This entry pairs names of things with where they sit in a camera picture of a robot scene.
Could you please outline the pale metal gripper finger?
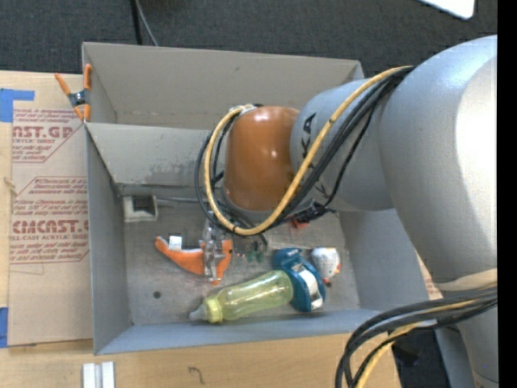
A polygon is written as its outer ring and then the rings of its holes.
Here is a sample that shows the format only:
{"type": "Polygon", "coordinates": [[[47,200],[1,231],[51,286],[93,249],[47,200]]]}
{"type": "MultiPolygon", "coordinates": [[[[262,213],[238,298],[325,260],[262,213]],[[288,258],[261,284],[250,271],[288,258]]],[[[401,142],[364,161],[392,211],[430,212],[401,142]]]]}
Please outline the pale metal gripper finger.
{"type": "Polygon", "coordinates": [[[224,276],[224,272],[226,269],[226,241],[220,241],[214,250],[214,266],[215,266],[215,282],[220,282],[224,276]]]}
{"type": "Polygon", "coordinates": [[[204,275],[206,277],[213,277],[213,240],[210,239],[204,242],[204,275]]]}

